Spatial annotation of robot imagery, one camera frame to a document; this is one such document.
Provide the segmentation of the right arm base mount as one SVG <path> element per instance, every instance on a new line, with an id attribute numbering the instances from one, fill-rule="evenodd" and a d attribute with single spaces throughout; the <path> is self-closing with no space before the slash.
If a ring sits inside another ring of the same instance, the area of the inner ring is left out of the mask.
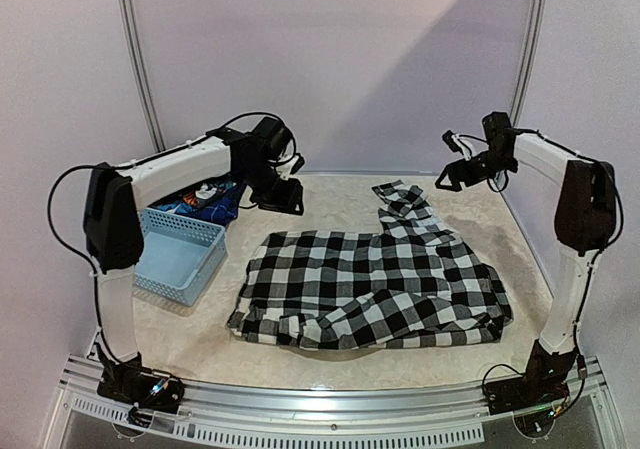
<path id="1" fill-rule="evenodd" d="M 488 381 L 488 375 L 505 364 L 490 368 L 481 382 L 481 390 L 491 415 L 544 406 L 551 402 L 566 402 L 570 396 L 567 383 L 569 371 L 577 363 L 586 368 L 584 356 L 576 348 L 559 354 L 548 353 L 538 340 L 534 342 L 523 373 L 506 379 Z"/>

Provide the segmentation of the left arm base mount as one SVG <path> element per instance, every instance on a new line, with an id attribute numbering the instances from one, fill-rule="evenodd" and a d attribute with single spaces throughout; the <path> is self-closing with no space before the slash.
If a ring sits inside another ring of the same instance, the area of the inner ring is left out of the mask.
<path id="1" fill-rule="evenodd" d="M 171 373 L 158 372 L 141 363 L 141 356 L 116 363 L 102 356 L 97 394 L 138 409 L 176 414 L 185 395 L 185 384 Z"/>

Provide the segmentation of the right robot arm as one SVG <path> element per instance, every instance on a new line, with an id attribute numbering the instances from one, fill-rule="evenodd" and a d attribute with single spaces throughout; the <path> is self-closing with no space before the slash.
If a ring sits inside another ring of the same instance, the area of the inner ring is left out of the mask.
<path id="1" fill-rule="evenodd" d="M 559 244 L 557 294 L 536 342 L 553 361 L 577 353 L 581 317 L 601 255 L 621 236 L 624 213 L 612 164 L 585 156 L 538 130 L 515 128 L 504 112 L 482 120 L 485 144 L 446 131 L 442 140 L 460 159 L 447 164 L 436 186 L 450 192 L 492 181 L 503 189 L 509 177 L 526 166 L 559 189 L 553 228 Z"/>

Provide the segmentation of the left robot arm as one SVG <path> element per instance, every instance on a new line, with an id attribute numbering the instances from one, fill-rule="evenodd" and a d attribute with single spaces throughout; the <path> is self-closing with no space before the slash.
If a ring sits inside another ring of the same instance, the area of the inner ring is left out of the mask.
<path id="1" fill-rule="evenodd" d="M 92 166 L 83 219 L 94 263 L 96 315 L 102 350 L 117 366 L 108 379 L 128 403 L 148 395 L 148 381 L 131 366 L 139 356 L 133 289 L 144 249 L 141 215 L 178 192 L 223 176 L 250 189 L 259 209 L 304 211 L 296 173 L 305 159 L 292 130 L 278 116 L 256 111 L 257 125 L 239 131 L 226 122 L 172 149 L 120 165 Z"/>

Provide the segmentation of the black white checkered shirt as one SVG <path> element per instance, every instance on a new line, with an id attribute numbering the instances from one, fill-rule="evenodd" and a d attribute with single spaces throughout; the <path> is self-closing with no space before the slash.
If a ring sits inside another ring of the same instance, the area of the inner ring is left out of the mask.
<path id="1" fill-rule="evenodd" d="M 377 233 L 268 235 L 247 264 L 229 331 L 303 350 L 499 341 L 513 312 L 496 270 L 443 223 L 418 186 L 396 181 L 374 193 Z"/>

